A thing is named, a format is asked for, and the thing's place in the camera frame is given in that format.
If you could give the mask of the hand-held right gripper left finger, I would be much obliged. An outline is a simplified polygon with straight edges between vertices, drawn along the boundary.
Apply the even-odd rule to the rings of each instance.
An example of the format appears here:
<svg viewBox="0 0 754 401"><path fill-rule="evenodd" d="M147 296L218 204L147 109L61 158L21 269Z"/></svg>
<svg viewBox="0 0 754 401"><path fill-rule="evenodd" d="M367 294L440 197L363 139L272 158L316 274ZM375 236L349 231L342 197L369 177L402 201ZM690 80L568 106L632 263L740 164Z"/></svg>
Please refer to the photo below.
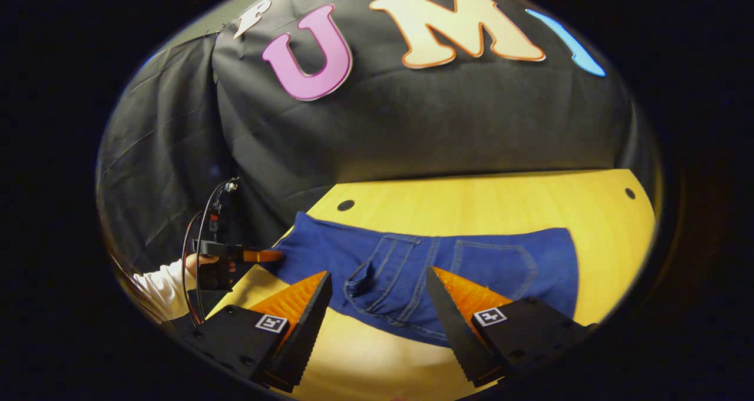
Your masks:
<svg viewBox="0 0 754 401"><path fill-rule="evenodd" d="M181 342L241 379L291 393L309 364L331 297L332 276L323 270L252 307L222 307Z"/></svg>

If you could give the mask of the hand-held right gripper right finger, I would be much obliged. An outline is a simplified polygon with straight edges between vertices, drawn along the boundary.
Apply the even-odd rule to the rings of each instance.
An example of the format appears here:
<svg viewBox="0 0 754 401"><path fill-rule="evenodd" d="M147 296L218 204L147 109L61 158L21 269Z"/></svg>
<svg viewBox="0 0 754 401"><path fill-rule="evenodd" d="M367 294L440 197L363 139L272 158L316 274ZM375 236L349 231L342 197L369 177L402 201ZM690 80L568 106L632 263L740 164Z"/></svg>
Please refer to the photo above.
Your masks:
<svg viewBox="0 0 754 401"><path fill-rule="evenodd" d="M426 270L426 289L445 338L475 387L543 368L596 329L539 297L512 301L434 266Z"/></svg>

